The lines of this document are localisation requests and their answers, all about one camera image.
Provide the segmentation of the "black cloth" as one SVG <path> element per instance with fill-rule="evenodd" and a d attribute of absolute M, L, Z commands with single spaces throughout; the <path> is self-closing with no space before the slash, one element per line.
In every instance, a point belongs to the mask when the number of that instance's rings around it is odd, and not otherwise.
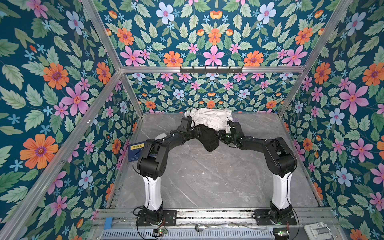
<path fill-rule="evenodd" d="M 206 125 L 204 125 L 203 137 L 197 140 L 203 145 L 203 147 L 208 152 L 213 152 L 218 148 L 220 144 L 217 131 L 215 129 L 207 127 Z"/>

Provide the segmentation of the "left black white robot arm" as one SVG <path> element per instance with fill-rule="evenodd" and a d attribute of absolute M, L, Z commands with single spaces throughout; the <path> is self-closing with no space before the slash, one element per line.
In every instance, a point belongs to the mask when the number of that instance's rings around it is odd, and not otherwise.
<path fill-rule="evenodd" d="M 169 134 L 163 134 L 155 139 L 148 139 L 141 151 L 137 170 L 145 184 L 144 210 L 149 215 L 163 214 L 163 199 L 161 196 L 161 178 L 166 171 L 169 152 L 175 147 L 184 145 L 191 139 L 200 137 L 198 128 L 179 128 Z"/>

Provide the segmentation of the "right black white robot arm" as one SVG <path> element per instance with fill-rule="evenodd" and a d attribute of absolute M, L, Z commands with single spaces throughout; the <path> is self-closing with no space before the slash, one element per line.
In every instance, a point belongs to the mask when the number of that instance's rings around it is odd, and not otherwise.
<path fill-rule="evenodd" d="M 293 213 L 290 200 L 291 179 L 297 168 L 297 160 L 290 147 L 281 137 L 275 139 L 259 139 L 243 136 L 238 133 L 218 132 L 218 138 L 228 146 L 243 151 L 255 151 L 264 154 L 267 167 L 273 174 L 273 197 L 270 215 L 275 219 Z"/>

